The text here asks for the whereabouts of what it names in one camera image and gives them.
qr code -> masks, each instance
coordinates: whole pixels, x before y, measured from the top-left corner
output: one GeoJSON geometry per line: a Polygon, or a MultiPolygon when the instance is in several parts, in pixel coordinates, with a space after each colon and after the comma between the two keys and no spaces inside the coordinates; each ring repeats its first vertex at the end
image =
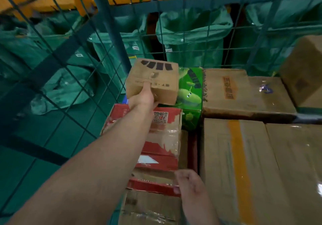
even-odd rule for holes
{"type": "Polygon", "coordinates": [[[154,112],[153,122],[156,123],[167,123],[168,122],[168,112],[154,112]]]}

hand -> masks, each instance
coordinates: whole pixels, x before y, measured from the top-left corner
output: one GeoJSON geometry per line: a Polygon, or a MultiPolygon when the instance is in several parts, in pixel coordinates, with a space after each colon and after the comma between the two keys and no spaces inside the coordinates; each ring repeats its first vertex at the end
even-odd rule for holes
{"type": "Polygon", "coordinates": [[[158,102],[154,102],[154,97],[151,92],[151,83],[149,81],[145,81],[143,83],[143,88],[138,95],[132,96],[128,99],[128,105],[130,109],[138,106],[141,109],[148,111],[152,111],[157,107],[158,102]]]}
{"type": "Polygon", "coordinates": [[[175,178],[179,187],[174,187],[174,192],[181,193],[183,212],[189,224],[219,225],[217,212],[199,175],[193,170],[178,170],[175,178]]]}

forearm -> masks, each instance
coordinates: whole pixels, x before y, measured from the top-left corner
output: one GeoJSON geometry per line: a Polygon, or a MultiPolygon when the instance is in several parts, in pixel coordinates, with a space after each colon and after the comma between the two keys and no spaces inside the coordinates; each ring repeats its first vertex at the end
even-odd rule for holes
{"type": "Polygon", "coordinates": [[[152,118],[152,112],[135,107],[54,173],[10,222],[106,222],[137,163],[152,118]]]}

packing tape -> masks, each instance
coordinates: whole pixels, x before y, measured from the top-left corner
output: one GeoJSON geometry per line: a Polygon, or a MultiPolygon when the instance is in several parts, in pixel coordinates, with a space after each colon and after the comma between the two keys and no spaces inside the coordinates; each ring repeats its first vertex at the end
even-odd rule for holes
{"type": "Polygon", "coordinates": [[[231,134],[231,153],[235,171],[235,183],[240,223],[247,225],[255,224],[251,194],[251,182],[247,171],[246,156],[244,153],[244,144],[242,133],[240,131],[240,123],[238,120],[229,120],[228,127],[231,134]]]}

green box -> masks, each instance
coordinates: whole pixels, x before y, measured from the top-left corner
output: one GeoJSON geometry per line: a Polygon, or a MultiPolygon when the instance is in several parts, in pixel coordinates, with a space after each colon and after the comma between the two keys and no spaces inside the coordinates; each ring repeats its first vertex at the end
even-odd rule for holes
{"type": "Polygon", "coordinates": [[[182,125],[188,131],[194,130],[199,123],[202,109],[202,87],[203,69],[201,67],[180,67],[179,91],[175,105],[160,105],[182,109],[182,125]]]}

